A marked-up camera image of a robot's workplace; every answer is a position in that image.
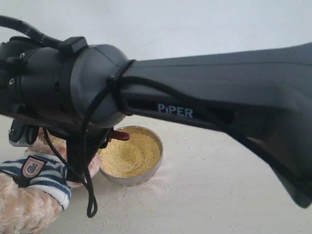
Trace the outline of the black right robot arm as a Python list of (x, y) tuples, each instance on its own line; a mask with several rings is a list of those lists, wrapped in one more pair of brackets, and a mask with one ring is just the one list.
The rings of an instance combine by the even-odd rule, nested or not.
[(0, 113), (11, 141), (38, 127), (67, 142), (72, 182), (113, 127), (138, 115), (223, 132), (265, 161), (302, 208), (312, 203), (312, 45), (130, 60), (69, 38), (0, 45)]

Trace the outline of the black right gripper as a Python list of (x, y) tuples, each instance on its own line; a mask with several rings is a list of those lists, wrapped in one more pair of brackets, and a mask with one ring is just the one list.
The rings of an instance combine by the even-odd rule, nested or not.
[(92, 164), (97, 151), (105, 148), (111, 139), (114, 128), (104, 128), (99, 135), (91, 139), (70, 137), (46, 129), (46, 145), (52, 154), (66, 167), (67, 183), (86, 183), (85, 171)]

